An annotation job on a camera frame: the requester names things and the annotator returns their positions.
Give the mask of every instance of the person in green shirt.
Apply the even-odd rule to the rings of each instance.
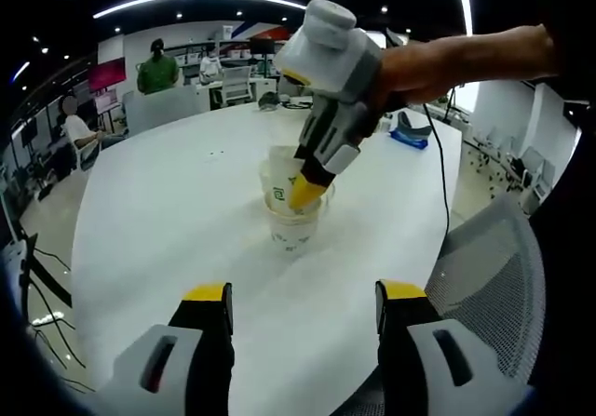
[[[164,41],[153,41],[151,52],[153,56],[141,65],[137,76],[137,87],[145,95],[172,88],[178,81],[178,64],[164,55]]]

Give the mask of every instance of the round white table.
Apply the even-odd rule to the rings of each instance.
[[[424,287],[445,232],[438,145],[384,134],[339,176],[299,259],[272,248],[258,165],[296,144],[308,111],[255,103],[192,116],[102,152],[76,224],[73,300],[95,386],[198,284],[233,284],[236,364],[230,414],[326,416],[377,365],[374,283]],[[414,125],[426,119],[408,115]],[[436,123],[449,203],[461,134]]]

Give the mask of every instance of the monitor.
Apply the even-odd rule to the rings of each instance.
[[[249,49],[252,55],[274,55],[276,53],[276,41],[273,39],[252,38],[249,42]]]
[[[33,117],[29,118],[29,121],[25,124],[22,131],[20,132],[20,141],[22,147],[26,147],[34,140],[35,137],[37,137],[37,120],[35,117]]]
[[[89,90],[96,92],[97,90],[126,81],[126,79],[127,73],[124,58],[109,60],[89,70]]]

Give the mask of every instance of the green shirt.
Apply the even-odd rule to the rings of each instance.
[[[141,65],[137,87],[146,95],[174,87],[176,81],[178,81],[178,64],[174,58],[163,55],[158,60],[151,58]]]

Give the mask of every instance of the black ceiling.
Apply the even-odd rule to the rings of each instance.
[[[299,10],[246,0],[172,0],[117,12],[94,20],[92,15],[127,0],[3,0],[5,7],[5,42],[8,57],[2,67],[2,78],[8,89],[4,116],[27,98],[35,86],[64,67],[68,62],[93,52],[97,43],[114,35],[165,25],[176,21],[177,11],[184,21],[236,20],[241,8],[243,20],[280,23],[297,27],[302,20]],[[309,0],[291,0],[306,4]],[[396,32],[413,30],[413,38],[429,40],[465,31],[460,0],[334,0],[355,12],[359,26],[382,30],[389,26]],[[523,23],[538,23],[535,0],[470,0],[475,33],[500,31]],[[380,13],[382,5],[388,13]],[[36,44],[32,36],[41,43]],[[47,55],[41,47],[48,47]],[[71,58],[65,60],[63,55]],[[10,78],[29,60],[31,66],[10,85]]]

